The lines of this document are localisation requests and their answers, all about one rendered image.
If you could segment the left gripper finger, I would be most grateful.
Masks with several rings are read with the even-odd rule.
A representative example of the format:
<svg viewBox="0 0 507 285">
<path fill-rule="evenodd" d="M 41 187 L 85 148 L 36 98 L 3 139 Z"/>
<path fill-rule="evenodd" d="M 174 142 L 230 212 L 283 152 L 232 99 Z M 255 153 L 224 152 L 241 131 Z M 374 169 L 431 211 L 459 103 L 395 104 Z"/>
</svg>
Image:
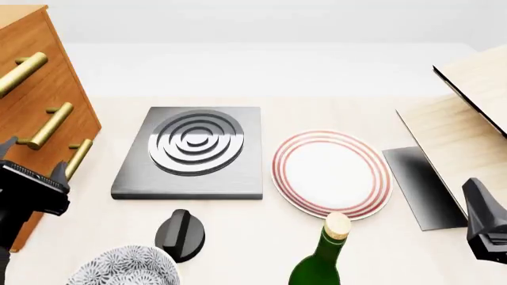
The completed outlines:
<svg viewBox="0 0 507 285">
<path fill-rule="evenodd" d="M 66 177 L 67 163 L 61 161 L 57 163 L 55 168 L 51 171 L 49 179 L 55 184 L 51 187 L 54 192 L 69 192 L 70 186 Z"/>
<path fill-rule="evenodd" d="M 6 142 L 0 144 L 0 161 L 4 160 L 9 149 L 17 143 L 18 137 L 14 136 L 8 139 Z"/>
</svg>

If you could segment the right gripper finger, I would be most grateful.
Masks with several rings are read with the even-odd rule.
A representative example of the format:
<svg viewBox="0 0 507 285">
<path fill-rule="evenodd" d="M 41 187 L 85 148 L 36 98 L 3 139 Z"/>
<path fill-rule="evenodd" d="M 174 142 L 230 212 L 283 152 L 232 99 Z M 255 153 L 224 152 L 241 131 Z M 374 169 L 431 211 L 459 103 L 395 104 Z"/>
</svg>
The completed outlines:
<svg viewBox="0 0 507 285">
<path fill-rule="evenodd" d="M 476 177 L 462 186 L 467 205 L 467 238 L 485 234 L 489 239 L 507 239 L 507 209 Z"/>
</svg>

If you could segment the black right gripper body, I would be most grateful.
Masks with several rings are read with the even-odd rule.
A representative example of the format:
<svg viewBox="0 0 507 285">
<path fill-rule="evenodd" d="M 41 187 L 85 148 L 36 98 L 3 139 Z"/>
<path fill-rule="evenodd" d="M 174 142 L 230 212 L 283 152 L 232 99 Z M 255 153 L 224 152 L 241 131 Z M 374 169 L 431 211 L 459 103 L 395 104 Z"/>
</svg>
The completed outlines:
<svg viewBox="0 0 507 285">
<path fill-rule="evenodd" d="M 467 241 L 477 260 L 507 263 L 506 233 L 476 234 Z"/>
</svg>

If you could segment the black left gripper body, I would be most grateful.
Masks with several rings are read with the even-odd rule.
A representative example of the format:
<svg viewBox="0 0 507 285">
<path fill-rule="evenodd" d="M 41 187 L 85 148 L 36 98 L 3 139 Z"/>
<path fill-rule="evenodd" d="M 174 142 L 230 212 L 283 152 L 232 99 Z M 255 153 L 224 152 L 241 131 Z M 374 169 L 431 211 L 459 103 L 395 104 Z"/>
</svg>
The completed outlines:
<svg viewBox="0 0 507 285">
<path fill-rule="evenodd" d="M 69 192 L 54 192 L 55 182 L 12 161 L 0 161 L 0 206 L 62 215 Z"/>
</svg>

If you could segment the wooden drawer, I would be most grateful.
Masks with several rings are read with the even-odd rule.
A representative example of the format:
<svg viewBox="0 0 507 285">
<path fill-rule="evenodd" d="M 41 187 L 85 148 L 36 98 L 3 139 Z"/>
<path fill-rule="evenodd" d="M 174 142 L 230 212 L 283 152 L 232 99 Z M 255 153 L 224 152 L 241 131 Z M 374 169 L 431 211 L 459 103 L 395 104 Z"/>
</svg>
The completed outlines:
<svg viewBox="0 0 507 285">
<path fill-rule="evenodd" d="M 32 137 L 52 116 L 45 112 L 46 108 L 58 108 L 65 102 L 70 102 L 74 109 L 62 125 L 86 121 L 99 123 L 87 96 L 74 77 L 67 70 L 57 68 L 6 112 L 0 114 L 0 144 L 14 136 L 18 139 Z M 26 145 L 14 144 L 4 158 L 22 165 L 16 158 L 28 150 L 33 149 L 29 149 Z"/>
<path fill-rule="evenodd" d="M 73 156 L 74 150 L 68 148 L 70 144 L 79 144 L 84 139 L 93 141 L 101 130 L 101 125 L 86 121 L 85 123 L 64 123 L 62 128 L 40 150 L 25 151 L 16 159 L 21 161 L 22 165 L 49 176 L 57 163 L 61 161 L 67 163 Z"/>
<path fill-rule="evenodd" d="M 15 59 L 32 56 L 38 51 L 48 57 L 48 62 L 0 99 L 0 114 L 28 94 L 63 61 L 59 45 L 42 13 L 34 13 L 0 30 L 0 78 L 17 66 Z"/>
</svg>

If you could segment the wooden cabinet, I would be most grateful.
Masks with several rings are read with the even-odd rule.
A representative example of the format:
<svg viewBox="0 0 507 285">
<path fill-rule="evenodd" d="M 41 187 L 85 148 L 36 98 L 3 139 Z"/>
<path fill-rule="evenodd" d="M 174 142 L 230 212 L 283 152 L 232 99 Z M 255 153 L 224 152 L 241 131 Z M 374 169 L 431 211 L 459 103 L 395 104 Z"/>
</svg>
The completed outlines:
<svg viewBox="0 0 507 285">
<path fill-rule="evenodd" d="M 0 5 L 0 144 L 5 159 L 48 176 L 72 177 L 101 124 L 46 5 Z"/>
</svg>

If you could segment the flat black stove plate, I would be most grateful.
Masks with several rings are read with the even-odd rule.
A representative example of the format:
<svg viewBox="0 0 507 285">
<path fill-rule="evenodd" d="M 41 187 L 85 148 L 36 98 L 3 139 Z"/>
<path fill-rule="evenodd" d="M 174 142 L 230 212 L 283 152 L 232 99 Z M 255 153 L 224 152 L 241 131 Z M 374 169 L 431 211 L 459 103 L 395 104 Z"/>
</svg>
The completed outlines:
<svg viewBox="0 0 507 285">
<path fill-rule="evenodd" d="M 152 107 L 111 187 L 115 200 L 259 200 L 259 107 Z"/>
</svg>

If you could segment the black microwave oven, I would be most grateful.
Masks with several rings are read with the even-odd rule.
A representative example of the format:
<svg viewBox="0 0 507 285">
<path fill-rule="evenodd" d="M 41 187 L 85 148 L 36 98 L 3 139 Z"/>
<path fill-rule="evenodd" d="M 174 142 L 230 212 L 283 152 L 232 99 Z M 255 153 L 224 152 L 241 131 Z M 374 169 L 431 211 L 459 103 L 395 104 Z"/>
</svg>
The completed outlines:
<svg viewBox="0 0 507 285">
<path fill-rule="evenodd" d="M 416 146 L 384 150 L 421 230 L 465 227 L 462 185 L 478 178 L 507 208 L 507 138 L 455 96 L 396 109 Z"/>
</svg>

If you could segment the black and white patterned bowl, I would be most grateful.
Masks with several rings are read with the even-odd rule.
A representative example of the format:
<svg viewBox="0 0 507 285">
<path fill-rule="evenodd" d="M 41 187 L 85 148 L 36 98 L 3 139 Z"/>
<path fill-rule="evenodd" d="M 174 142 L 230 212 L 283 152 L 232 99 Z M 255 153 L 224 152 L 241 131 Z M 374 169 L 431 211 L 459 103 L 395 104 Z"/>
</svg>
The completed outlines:
<svg viewBox="0 0 507 285">
<path fill-rule="evenodd" d="M 66 285 L 181 285 L 177 264 L 154 246 L 127 245 L 82 265 Z"/>
</svg>

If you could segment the round black stove knob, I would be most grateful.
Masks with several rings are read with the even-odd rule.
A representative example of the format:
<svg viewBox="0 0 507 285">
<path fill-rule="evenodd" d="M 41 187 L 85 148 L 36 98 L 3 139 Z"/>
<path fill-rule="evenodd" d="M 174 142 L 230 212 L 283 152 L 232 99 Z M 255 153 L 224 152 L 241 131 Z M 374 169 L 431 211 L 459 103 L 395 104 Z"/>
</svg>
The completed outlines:
<svg viewBox="0 0 507 285">
<path fill-rule="evenodd" d="M 202 250 L 205 243 L 204 225 L 189 211 L 177 209 L 158 228 L 154 243 L 176 263 L 184 263 Z"/>
</svg>

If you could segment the white plate with red rings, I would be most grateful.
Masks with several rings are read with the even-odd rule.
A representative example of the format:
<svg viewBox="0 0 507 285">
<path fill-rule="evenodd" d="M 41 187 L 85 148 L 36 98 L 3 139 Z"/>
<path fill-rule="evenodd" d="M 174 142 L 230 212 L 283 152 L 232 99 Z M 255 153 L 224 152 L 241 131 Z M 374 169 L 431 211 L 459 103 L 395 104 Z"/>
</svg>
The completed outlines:
<svg viewBox="0 0 507 285">
<path fill-rule="evenodd" d="M 273 155 L 271 176 L 292 206 L 321 219 L 335 211 L 351 220 L 374 215 L 387 205 L 394 185 L 377 149 L 332 130 L 304 131 L 285 139 Z"/>
</svg>

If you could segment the green bottle with cork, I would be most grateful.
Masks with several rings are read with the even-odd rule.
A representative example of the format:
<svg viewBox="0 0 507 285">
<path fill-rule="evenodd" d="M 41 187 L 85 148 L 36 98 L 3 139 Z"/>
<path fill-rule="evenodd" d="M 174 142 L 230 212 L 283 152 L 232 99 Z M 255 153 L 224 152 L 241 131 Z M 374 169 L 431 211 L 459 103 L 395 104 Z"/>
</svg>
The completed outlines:
<svg viewBox="0 0 507 285">
<path fill-rule="evenodd" d="M 329 213 L 314 253 L 295 266 L 288 285 L 341 285 L 337 259 L 350 230 L 351 221 L 346 215 Z"/>
</svg>

